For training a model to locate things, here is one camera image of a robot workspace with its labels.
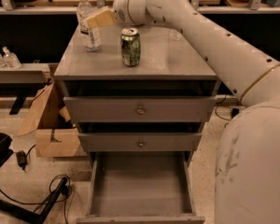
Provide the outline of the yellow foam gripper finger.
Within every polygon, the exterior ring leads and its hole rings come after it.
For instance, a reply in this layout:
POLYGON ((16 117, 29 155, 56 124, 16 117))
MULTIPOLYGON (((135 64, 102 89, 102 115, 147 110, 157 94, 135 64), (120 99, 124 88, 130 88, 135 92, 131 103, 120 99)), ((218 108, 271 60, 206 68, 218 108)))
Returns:
POLYGON ((109 7, 97 9, 83 20, 87 28, 106 27, 113 25, 115 22, 114 12, 109 7))

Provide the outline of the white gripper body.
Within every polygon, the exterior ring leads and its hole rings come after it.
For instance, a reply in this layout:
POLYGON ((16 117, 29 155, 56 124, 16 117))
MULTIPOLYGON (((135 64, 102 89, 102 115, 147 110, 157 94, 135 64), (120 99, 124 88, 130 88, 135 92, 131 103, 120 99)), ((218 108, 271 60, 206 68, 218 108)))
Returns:
POLYGON ((115 0, 113 9, 116 20, 120 23, 141 25, 152 21, 146 0, 115 0))

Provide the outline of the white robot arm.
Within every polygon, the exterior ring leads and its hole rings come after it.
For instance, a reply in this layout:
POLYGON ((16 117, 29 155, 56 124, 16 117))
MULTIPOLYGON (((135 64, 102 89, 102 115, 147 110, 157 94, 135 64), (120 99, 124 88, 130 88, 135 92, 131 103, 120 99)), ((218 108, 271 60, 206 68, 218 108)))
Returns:
POLYGON ((176 29, 245 106, 219 142, 215 224, 280 224, 280 62, 188 0, 115 0, 84 20, 89 28, 114 22, 176 29))

